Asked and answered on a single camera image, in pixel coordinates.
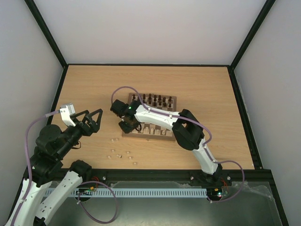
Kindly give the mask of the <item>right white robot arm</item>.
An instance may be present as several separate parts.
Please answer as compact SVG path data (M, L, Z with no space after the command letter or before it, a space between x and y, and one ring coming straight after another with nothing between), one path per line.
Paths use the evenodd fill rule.
M208 183L214 185L221 180L222 166L207 148L204 128L189 110L171 112L148 106L138 100L133 100L131 104L115 100L110 111L121 118L119 127L126 134L137 130L141 124L153 124L171 131L180 147L193 152Z

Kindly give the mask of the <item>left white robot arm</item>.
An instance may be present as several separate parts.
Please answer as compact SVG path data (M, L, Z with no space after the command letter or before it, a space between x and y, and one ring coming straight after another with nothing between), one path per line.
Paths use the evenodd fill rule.
M89 137L99 131L103 114L102 109L75 113L66 105L58 112L67 129L61 131L59 126L49 124L40 131L34 154L27 158L22 189L6 223L8 226L47 226L71 191L91 177L92 167L77 160L50 196L43 199L63 166L64 156L80 144L83 136Z

